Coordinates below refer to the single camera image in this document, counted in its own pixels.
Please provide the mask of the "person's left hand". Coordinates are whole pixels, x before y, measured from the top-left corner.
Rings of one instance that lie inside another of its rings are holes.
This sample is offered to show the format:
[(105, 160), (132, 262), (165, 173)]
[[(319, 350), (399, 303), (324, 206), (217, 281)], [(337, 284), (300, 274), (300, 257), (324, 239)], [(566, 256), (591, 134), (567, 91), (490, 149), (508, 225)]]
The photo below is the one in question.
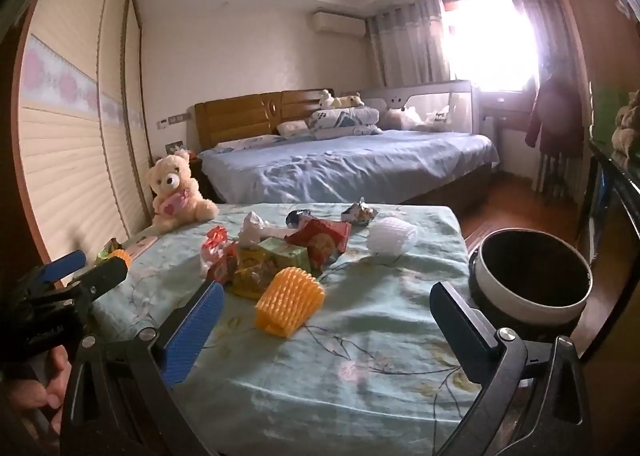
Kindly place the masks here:
[(47, 357), (51, 377), (47, 384), (41, 384), (35, 379), (14, 380), (8, 384), (8, 401), (29, 434), (39, 439), (42, 437), (41, 428), (32, 420), (32, 412), (50, 407), (54, 415), (49, 421), (47, 434), (58, 438), (61, 433), (63, 417), (63, 403), (70, 379), (72, 364), (68, 359), (65, 346), (56, 346)]

